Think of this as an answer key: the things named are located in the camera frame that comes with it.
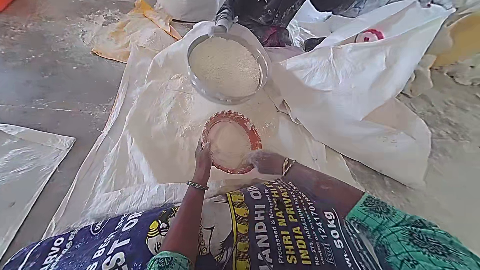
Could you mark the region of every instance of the wrist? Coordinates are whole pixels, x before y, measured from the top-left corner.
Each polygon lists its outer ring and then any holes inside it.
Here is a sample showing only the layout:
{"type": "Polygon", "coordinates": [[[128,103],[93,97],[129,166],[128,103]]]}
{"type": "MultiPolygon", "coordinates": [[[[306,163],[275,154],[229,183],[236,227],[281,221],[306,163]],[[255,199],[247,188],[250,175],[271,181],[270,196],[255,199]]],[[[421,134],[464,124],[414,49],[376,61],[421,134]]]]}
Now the wrist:
{"type": "Polygon", "coordinates": [[[192,182],[206,186],[209,178],[210,171],[204,172],[201,170],[195,170],[195,172],[193,173],[192,182]]]}

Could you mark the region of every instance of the woman's hand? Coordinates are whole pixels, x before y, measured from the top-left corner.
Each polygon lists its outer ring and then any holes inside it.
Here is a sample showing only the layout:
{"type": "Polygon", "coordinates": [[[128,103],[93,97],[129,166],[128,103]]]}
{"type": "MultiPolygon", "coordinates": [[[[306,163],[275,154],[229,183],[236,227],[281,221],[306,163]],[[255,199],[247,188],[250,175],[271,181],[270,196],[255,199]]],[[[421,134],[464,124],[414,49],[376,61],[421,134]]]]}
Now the woman's hand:
{"type": "Polygon", "coordinates": [[[259,173],[282,175],[282,166],[285,157],[265,150],[256,150],[248,153],[247,161],[252,164],[259,173]]]}
{"type": "Polygon", "coordinates": [[[193,182],[201,185],[207,185],[210,178],[210,168],[212,167],[212,155],[210,154],[210,141],[202,147],[202,139],[198,140],[197,149],[195,150],[195,173],[193,174],[193,182]]]}

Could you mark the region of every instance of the woman's left hand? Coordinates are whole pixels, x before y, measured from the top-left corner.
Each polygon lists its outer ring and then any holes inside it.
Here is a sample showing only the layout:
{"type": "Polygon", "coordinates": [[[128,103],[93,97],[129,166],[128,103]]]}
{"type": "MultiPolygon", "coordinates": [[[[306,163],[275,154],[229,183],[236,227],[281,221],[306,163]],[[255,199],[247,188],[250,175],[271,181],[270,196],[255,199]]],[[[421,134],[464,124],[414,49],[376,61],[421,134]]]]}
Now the woman's left hand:
{"type": "Polygon", "coordinates": [[[205,143],[202,147],[202,139],[198,140],[197,149],[195,151],[195,173],[193,174],[194,182],[207,185],[210,178],[210,169],[212,167],[212,155],[210,153],[210,142],[205,143]]]}

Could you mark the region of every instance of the woman's right hand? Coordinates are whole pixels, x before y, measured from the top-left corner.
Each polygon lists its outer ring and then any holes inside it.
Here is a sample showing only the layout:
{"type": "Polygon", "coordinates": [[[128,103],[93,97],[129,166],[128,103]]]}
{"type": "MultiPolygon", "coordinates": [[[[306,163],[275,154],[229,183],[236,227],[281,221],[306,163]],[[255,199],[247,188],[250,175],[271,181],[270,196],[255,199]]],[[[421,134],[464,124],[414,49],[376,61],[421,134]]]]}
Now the woman's right hand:
{"type": "Polygon", "coordinates": [[[282,175],[282,166],[285,157],[265,150],[256,150],[248,153],[247,161],[252,164],[259,173],[282,175]]]}

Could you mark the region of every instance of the flour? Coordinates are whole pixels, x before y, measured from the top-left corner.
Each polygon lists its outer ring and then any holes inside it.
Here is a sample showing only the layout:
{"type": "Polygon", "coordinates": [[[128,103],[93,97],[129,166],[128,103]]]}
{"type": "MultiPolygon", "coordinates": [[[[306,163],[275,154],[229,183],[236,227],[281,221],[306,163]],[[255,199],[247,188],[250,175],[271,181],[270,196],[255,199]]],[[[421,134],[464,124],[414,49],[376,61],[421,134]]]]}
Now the flour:
{"type": "Polygon", "coordinates": [[[190,55],[190,65],[208,89],[227,97],[251,95],[260,82],[260,67],[247,48],[221,37],[197,45],[190,55]]]}
{"type": "Polygon", "coordinates": [[[229,169],[239,168],[251,149],[247,133],[235,122],[215,124],[208,133],[208,138],[212,144],[212,159],[229,169]]]}

